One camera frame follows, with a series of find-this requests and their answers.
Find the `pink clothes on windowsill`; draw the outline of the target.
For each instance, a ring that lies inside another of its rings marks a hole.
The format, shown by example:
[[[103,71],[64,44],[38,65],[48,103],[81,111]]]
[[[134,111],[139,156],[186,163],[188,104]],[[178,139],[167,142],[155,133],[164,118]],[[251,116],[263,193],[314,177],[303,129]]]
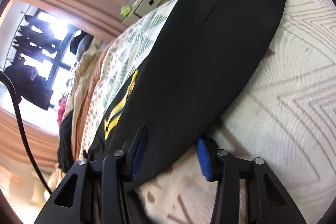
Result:
[[[62,123],[64,112],[65,112],[65,109],[66,109],[66,103],[67,103],[67,97],[60,98],[59,109],[58,109],[58,118],[57,118],[58,126],[60,126],[61,123]]]

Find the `black shirt with yellow print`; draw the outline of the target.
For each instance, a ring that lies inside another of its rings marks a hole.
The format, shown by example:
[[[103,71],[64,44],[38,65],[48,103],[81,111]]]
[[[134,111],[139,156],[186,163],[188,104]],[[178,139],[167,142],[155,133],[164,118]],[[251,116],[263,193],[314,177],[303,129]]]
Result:
[[[131,188],[170,168],[241,93],[280,24],[286,0],[178,0],[136,75],[120,116],[112,101],[89,148],[100,160],[147,129]]]

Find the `large black hanging coat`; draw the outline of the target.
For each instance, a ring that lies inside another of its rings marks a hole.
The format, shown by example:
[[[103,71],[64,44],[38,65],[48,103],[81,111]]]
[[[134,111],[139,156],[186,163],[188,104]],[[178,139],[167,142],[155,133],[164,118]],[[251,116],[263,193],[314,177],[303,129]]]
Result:
[[[24,57],[14,60],[5,68],[4,74],[14,85],[18,103],[24,98],[39,108],[48,110],[53,90],[46,78],[38,74],[36,67],[25,65],[25,61]]]

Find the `black knitted garment on bed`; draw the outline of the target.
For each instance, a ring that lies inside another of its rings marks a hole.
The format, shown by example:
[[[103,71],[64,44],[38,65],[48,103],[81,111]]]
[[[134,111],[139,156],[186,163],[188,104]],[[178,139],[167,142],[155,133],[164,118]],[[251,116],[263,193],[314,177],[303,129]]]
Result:
[[[61,122],[59,129],[58,166],[64,173],[67,173],[75,162],[72,156],[73,113],[73,110],[68,113]]]

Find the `beige crumpled duvet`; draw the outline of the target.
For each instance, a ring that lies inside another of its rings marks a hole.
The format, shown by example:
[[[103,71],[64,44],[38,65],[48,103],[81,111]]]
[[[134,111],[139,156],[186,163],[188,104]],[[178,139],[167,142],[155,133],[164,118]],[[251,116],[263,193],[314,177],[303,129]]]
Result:
[[[71,112],[78,115],[80,106],[88,90],[91,77],[100,60],[102,51],[87,50],[78,62],[70,84],[63,119]]]

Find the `white bedside cabinet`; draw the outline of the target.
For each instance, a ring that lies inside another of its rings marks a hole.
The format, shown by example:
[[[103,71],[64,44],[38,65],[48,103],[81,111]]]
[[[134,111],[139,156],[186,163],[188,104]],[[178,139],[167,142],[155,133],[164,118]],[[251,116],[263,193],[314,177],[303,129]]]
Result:
[[[152,10],[168,1],[169,0],[129,0],[128,4],[122,6],[121,8],[121,23],[124,26],[129,27],[150,13]]]

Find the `orange quilt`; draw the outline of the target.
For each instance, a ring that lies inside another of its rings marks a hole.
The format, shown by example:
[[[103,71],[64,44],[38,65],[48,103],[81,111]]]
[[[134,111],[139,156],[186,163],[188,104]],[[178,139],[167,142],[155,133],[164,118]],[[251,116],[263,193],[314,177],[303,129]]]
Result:
[[[100,79],[100,73],[101,73],[101,66],[102,62],[106,56],[106,53],[108,52],[109,48],[112,46],[112,43],[109,43],[105,46],[103,50],[96,50],[95,48],[90,48],[94,51],[102,51],[100,60],[98,61],[98,64],[96,66],[96,69],[94,70],[94,73],[91,77],[88,90],[85,94],[85,97],[83,99],[83,102],[80,106],[79,113],[77,116],[73,113],[73,120],[72,120],[72,156],[74,160],[77,160],[80,154],[80,147],[81,147],[81,140],[83,137],[84,132],[84,126],[86,123],[87,115],[88,115],[88,109],[91,103],[91,99],[93,96],[93,91],[96,87],[96,84],[98,80]]]

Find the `patterned white bed cover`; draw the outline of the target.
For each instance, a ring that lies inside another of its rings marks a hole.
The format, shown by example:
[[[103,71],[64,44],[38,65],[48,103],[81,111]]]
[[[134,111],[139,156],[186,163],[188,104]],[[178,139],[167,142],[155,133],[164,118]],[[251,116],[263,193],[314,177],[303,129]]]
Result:
[[[77,120],[77,155],[92,148],[108,106],[149,54],[177,0],[128,28],[108,47]],[[335,4],[286,0],[280,25],[242,94],[214,127],[219,147],[263,158],[307,223],[335,198]]]

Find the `row of dark hanging clothes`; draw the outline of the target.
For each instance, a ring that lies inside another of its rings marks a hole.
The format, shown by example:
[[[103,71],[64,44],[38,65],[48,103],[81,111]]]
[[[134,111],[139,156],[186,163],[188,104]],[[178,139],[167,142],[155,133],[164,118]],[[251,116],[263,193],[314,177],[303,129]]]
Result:
[[[58,53],[65,51],[67,42],[55,37],[50,23],[31,15],[24,15],[23,22],[26,25],[18,27],[11,45],[19,55],[42,62],[48,57],[47,53],[54,59]]]

